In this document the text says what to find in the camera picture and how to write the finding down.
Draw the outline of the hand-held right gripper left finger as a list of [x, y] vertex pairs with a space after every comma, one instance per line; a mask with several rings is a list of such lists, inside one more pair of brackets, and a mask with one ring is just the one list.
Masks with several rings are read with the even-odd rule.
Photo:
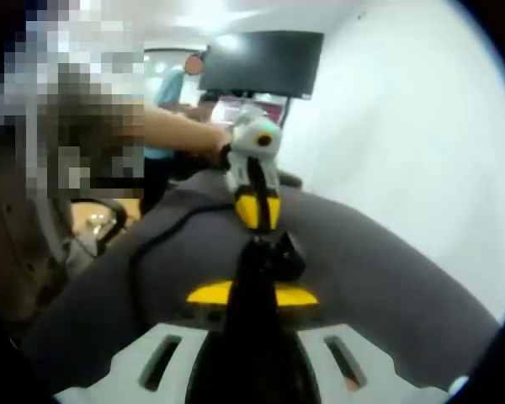
[[189, 294], [184, 324], [159, 323], [110, 361], [89, 386], [70, 386], [60, 403], [250, 403], [253, 358], [240, 285], [221, 281]]

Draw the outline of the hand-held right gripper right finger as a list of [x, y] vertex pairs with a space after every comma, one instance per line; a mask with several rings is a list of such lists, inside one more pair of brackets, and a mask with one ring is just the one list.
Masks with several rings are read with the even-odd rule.
[[445, 403], [398, 373], [391, 355], [287, 285], [252, 288], [252, 402]]

